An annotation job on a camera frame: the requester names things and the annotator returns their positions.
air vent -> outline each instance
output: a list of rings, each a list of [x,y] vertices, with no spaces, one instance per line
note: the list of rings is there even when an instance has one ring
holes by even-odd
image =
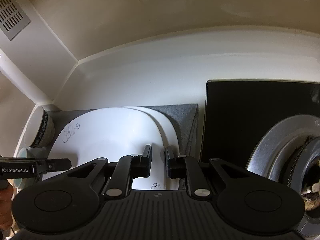
[[[12,40],[30,19],[15,0],[0,0],[0,29]]]

ribbed black surface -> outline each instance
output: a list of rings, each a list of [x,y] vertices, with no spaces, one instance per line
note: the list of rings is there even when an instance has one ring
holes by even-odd
[[[226,224],[209,202],[188,197],[186,191],[138,191],[109,201],[89,224],[62,235],[45,236],[26,230],[14,240],[162,240],[162,239],[302,239],[295,233],[252,236]]]

crosshair logo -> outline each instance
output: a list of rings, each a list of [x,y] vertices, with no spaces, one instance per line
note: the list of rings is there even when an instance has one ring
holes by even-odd
[[[154,196],[155,197],[162,197],[162,194],[158,192],[158,193],[154,194]]]

stacked plate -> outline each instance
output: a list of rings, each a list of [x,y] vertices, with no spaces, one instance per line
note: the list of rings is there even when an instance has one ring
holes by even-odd
[[[179,154],[176,132],[167,117],[144,107],[103,108],[77,117],[57,137],[48,159],[68,158],[72,168],[99,157],[116,162],[125,155],[141,154],[146,144],[152,146],[150,176],[134,179],[132,188],[178,189],[177,179],[167,179],[164,158],[166,146]]]

black induction cooktop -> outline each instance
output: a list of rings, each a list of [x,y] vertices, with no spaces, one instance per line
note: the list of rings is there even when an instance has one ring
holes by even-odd
[[[208,81],[201,161],[221,158],[246,167],[263,135],[297,114],[320,117],[320,84]]]

